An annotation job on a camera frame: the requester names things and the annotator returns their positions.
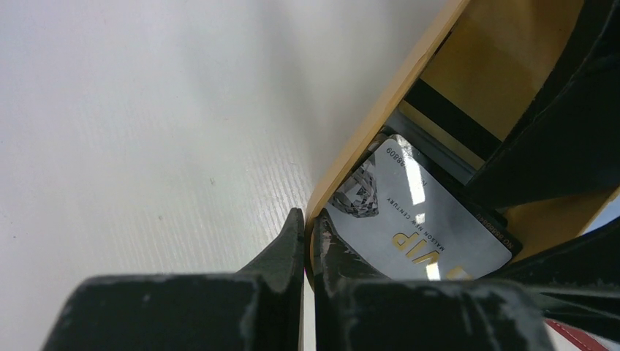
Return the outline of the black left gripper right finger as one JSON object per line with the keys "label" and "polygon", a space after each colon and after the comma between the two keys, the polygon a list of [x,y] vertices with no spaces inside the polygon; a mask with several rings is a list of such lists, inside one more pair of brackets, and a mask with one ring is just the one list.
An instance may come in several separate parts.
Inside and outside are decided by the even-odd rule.
{"label": "black left gripper right finger", "polygon": [[312,240],[318,350],[553,349],[517,285],[389,279],[337,236],[327,211]]}

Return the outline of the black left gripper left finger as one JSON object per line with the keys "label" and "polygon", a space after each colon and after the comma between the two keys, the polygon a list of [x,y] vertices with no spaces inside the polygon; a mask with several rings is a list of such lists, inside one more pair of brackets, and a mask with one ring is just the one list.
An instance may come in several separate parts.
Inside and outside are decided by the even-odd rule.
{"label": "black left gripper left finger", "polygon": [[95,276],[71,294],[45,350],[298,350],[303,212],[235,273]]}

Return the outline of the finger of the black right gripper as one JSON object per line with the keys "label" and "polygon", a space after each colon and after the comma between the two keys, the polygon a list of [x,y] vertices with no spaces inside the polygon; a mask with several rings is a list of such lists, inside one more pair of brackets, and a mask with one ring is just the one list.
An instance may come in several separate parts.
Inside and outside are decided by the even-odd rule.
{"label": "finger of the black right gripper", "polygon": [[466,184],[503,208],[619,185],[619,3],[586,1],[550,75]]}
{"label": "finger of the black right gripper", "polygon": [[619,340],[619,229],[600,227],[488,275],[522,284],[545,317]]}

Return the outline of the red leather card holder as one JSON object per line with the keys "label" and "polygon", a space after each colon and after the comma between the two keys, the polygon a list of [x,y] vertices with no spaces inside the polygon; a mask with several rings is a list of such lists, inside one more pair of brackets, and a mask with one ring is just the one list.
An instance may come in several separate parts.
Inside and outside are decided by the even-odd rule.
{"label": "red leather card holder", "polygon": [[555,350],[603,351],[613,349],[601,339],[564,323],[546,319],[545,324]]}

